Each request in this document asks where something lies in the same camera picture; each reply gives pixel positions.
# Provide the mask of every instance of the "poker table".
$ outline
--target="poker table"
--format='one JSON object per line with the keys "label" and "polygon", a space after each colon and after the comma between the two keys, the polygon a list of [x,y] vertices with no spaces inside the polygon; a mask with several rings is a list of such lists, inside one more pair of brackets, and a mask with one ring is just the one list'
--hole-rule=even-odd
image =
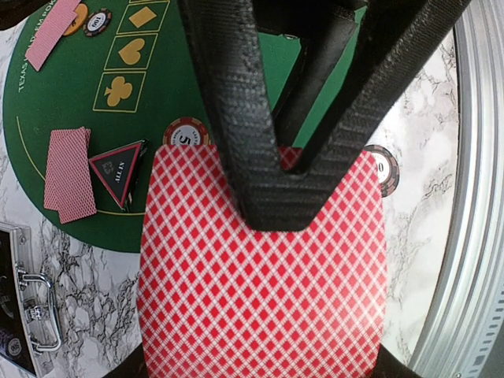
{"label": "poker table", "polygon": [[[107,250],[138,253],[154,154],[169,125],[192,117],[211,125],[197,81],[176,1],[119,2],[88,0],[89,14],[101,8],[112,13],[99,35],[83,30],[62,37],[40,72],[24,57],[39,25],[54,1],[26,23],[14,51],[4,94],[4,130],[9,159],[20,185],[53,224],[75,238]],[[365,9],[356,12],[356,21]],[[295,146],[303,147],[337,95],[350,66],[356,31],[332,73]],[[267,87],[272,107],[280,96],[300,51],[297,39],[261,35]],[[121,97],[114,79],[132,85]],[[115,96],[115,101],[108,101]],[[149,149],[139,171],[129,213],[122,212],[93,173],[91,179],[98,214],[60,224],[57,212],[43,208],[50,133],[55,129],[91,129],[89,157],[140,139]]]}

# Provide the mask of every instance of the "poker chip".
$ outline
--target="poker chip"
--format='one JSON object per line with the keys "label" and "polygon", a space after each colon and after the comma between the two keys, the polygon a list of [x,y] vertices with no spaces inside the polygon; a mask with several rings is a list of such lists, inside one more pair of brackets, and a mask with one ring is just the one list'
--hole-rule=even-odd
{"label": "poker chip", "polygon": [[84,22],[87,19],[87,6],[86,4],[83,4],[82,2],[76,7],[76,10],[74,12],[77,14],[76,18],[70,26],[66,29],[65,33],[63,33],[64,37],[68,37],[69,35],[75,34],[82,25],[84,25]]}
{"label": "poker chip", "polygon": [[388,197],[399,185],[399,164],[395,157],[385,147],[370,145],[364,150],[372,153],[377,165],[378,180],[381,184],[382,197]]}
{"label": "poker chip", "polygon": [[173,121],[163,135],[163,144],[172,146],[209,145],[210,135],[205,125],[196,118],[182,117]]}
{"label": "poker chip", "polygon": [[95,37],[96,35],[103,33],[103,31],[109,26],[111,20],[112,12],[110,12],[107,8],[101,8],[87,18],[87,21],[84,24],[84,34],[88,37]]}

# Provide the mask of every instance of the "green felt surface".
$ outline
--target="green felt surface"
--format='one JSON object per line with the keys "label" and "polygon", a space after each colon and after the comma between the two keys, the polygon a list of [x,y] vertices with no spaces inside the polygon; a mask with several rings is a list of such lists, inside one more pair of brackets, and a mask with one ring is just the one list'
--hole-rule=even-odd
{"label": "green felt surface", "polygon": [[[93,38],[86,37],[81,30],[63,37],[40,72],[29,65],[24,54],[49,7],[32,15],[26,23],[13,54],[4,94],[7,149],[24,191],[53,224],[86,243],[138,253],[150,169],[163,133],[179,117],[198,118],[207,127],[208,119],[175,1],[85,3],[90,13],[103,7],[109,9],[113,13],[109,27]],[[145,6],[156,17],[136,29],[128,18]],[[138,38],[145,42],[141,58],[134,65],[126,65],[118,52]],[[326,83],[296,140],[297,146],[306,144],[340,89],[353,56],[355,39],[356,36]],[[299,42],[261,35],[261,48],[273,106],[295,63]],[[131,83],[133,91],[129,98],[110,107],[105,90],[117,76]],[[150,140],[149,151],[139,174],[131,213],[122,213],[91,174],[98,214],[62,225],[56,212],[43,208],[50,132],[83,126],[92,130],[90,157],[140,139]]]}

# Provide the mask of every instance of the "yellow heart symbol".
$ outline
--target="yellow heart symbol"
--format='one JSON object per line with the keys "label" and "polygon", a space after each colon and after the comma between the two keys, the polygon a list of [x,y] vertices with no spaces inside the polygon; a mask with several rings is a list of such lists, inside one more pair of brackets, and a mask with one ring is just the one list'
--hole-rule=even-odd
{"label": "yellow heart symbol", "polygon": [[136,65],[142,57],[140,50],[144,46],[145,41],[142,38],[133,39],[119,51],[119,55],[127,65]]}

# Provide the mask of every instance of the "white marble tabletop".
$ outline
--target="white marble tabletop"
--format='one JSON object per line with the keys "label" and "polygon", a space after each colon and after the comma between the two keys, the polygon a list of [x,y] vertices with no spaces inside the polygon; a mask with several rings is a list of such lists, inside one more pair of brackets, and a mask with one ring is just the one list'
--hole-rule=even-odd
{"label": "white marble tabletop", "polygon": [[[0,32],[0,102],[23,25]],[[408,363],[443,260],[458,152],[458,90],[449,35],[395,104],[370,143],[397,158],[397,191],[384,199],[389,285],[384,345]],[[0,221],[31,227],[35,267],[56,282],[63,347],[49,378],[101,377],[141,342],[135,309],[138,254],[102,250],[54,227],[28,200],[0,127]],[[0,358],[0,378],[26,377]]]}

